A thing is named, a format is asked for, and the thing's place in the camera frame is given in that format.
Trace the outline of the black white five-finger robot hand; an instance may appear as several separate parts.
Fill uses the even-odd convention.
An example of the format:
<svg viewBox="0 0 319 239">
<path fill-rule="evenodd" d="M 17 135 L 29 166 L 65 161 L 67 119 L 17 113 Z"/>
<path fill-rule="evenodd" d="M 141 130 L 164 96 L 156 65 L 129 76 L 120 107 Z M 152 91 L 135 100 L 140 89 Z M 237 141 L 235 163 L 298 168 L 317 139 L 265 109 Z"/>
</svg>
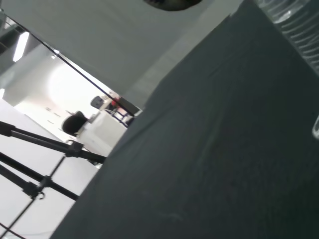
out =
<svg viewBox="0 0 319 239">
<path fill-rule="evenodd" d="M 182 11 L 198 5 L 202 0 L 144 0 L 144 2 L 163 11 Z"/>
</svg>

